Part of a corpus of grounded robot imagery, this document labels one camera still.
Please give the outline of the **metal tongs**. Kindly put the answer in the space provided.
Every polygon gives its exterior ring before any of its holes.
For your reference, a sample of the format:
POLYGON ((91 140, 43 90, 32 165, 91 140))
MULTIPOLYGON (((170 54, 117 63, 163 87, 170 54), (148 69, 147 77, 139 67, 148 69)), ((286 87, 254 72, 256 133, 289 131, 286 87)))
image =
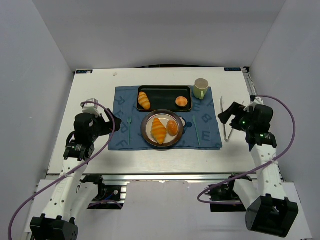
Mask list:
MULTIPOLYGON (((221 96, 220 98, 220 111, 221 113, 224 111, 224 100, 223 100, 223 96, 221 96)), ((227 129, 226 129, 226 124, 223 124, 223 138, 224 141, 226 143, 228 143, 233 135, 234 129, 232 128, 229 132, 229 134, 227 134, 227 129)))

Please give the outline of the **orange striped croissant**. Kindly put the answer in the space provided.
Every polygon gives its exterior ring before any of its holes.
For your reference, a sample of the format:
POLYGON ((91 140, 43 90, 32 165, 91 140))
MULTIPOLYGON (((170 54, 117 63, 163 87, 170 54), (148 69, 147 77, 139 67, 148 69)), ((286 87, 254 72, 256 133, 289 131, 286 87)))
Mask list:
POLYGON ((153 119, 151 135, 159 145, 164 143, 167 135, 167 129, 158 118, 153 119))

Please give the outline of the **orange sugared bun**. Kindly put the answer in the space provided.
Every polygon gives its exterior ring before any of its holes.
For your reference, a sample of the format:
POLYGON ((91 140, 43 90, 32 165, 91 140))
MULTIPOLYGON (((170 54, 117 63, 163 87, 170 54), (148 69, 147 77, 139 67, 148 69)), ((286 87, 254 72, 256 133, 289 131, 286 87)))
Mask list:
POLYGON ((179 132, 179 127, 174 120, 169 120, 167 122, 166 129, 171 136, 175 136, 179 132))

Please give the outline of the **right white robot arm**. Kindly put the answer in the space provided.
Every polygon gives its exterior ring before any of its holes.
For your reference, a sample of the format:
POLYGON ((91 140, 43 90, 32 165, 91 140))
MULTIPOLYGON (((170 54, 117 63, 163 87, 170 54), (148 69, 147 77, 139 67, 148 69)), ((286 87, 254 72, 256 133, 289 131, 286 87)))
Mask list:
POLYGON ((246 228, 252 232, 287 237, 299 213, 298 204, 289 200, 279 173, 276 137, 270 132, 274 111, 261 99, 244 106, 237 102, 218 115, 223 124, 231 120, 234 130, 245 132, 245 141, 256 166, 257 186, 241 176, 233 184, 246 209, 246 228))

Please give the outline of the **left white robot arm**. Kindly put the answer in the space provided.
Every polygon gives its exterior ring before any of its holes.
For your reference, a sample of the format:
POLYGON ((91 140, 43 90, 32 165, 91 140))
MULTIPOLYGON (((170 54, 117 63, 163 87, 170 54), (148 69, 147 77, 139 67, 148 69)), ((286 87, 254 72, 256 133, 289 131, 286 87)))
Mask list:
POLYGON ((39 217, 34 216, 30 230, 36 240, 75 240, 79 234, 77 219, 99 194, 98 183, 81 180, 89 161, 96 157, 94 143, 98 137, 120 130, 121 119, 108 108, 106 122, 94 107, 83 106, 74 118, 74 130, 68 135, 60 176, 51 186, 54 191, 39 217))

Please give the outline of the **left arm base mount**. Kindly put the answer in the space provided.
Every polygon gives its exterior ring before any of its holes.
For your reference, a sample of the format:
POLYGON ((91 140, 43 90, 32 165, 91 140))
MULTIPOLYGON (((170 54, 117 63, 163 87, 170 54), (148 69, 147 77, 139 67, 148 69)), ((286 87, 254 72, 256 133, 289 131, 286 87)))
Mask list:
POLYGON ((80 180, 80 184, 85 183, 92 183, 97 189, 96 197, 88 206, 89 210, 121 210, 124 206, 122 185, 107 184, 102 175, 86 175, 80 180))

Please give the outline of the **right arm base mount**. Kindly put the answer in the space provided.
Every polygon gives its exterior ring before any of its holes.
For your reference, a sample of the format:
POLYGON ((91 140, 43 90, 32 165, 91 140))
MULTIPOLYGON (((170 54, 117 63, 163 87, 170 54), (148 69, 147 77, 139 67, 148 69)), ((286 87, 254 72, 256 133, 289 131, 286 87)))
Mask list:
POLYGON ((212 184, 205 189, 204 194, 210 197, 210 211, 245 212, 247 217, 258 216, 268 199, 259 195, 253 180, 241 174, 233 174, 228 180, 222 185, 212 184))

